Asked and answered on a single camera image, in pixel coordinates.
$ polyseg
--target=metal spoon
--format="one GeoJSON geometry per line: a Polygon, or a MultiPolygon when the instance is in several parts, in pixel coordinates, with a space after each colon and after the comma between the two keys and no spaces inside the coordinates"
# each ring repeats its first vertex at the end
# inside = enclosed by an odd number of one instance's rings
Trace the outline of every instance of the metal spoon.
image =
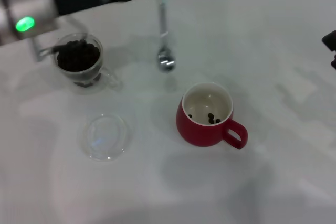
{"type": "Polygon", "coordinates": [[[166,5],[164,0],[159,0],[159,19],[160,19],[160,42],[161,48],[157,53],[157,64],[161,72],[168,73],[172,71],[176,66],[176,60],[168,47],[167,37],[167,17],[166,17],[166,5]]]}

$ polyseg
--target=white surface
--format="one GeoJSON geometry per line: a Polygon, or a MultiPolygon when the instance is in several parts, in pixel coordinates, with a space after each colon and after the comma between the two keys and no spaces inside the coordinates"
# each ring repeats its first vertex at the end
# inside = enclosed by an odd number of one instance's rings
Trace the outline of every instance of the white surface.
{"type": "MultiPolygon", "coordinates": [[[[155,0],[75,15],[122,79],[119,91],[70,92],[26,42],[0,49],[0,223],[334,223],[336,71],[321,38],[335,0],[168,0],[177,57],[159,73],[155,0]],[[190,85],[227,86],[249,142],[198,148],[175,128],[190,85]],[[116,161],[83,155],[77,129],[108,106],[132,118],[116,161]]],[[[51,45],[74,30],[39,39],[51,45]]]]}

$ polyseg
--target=glass handle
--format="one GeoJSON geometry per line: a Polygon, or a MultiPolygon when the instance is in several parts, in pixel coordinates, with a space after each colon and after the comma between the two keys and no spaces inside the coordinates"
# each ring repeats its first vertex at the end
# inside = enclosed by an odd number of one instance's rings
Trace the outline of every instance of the glass handle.
{"type": "Polygon", "coordinates": [[[116,74],[113,74],[112,70],[109,69],[108,67],[103,66],[100,69],[100,73],[107,77],[108,83],[111,87],[116,87],[120,84],[120,80],[118,79],[116,74]]]}

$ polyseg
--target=glass cup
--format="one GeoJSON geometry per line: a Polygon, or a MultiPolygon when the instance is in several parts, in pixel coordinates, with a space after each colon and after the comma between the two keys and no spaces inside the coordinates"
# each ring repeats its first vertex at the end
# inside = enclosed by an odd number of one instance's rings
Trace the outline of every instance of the glass cup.
{"type": "MultiPolygon", "coordinates": [[[[81,40],[85,37],[84,33],[74,33],[69,34],[62,39],[60,39],[56,46],[65,45],[66,43],[70,41],[75,40],[81,40]]],[[[80,86],[82,88],[87,88],[90,86],[93,86],[95,83],[97,83],[101,79],[101,75],[105,76],[107,78],[108,84],[112,87],[115,87],[119,85],[119,79],[112,74],[112,71],[103,64],[103,46],[101,45],[100,41],[93,35],[88,34],[85,41],[87,43],[93,44],[94,46],[98,47],[100,55],[97,62],[90,68],[80,71],[80,72],[71,72],[64,70],[63,68],[58,66],[57,62],[57,56],[58,53],[55,53],[52,55],[52,60],[55,64],[55,66],[59,69],[59,71],[66,76],[68,79],[70,79],[74,84],[77,86],[80,86]]]]}

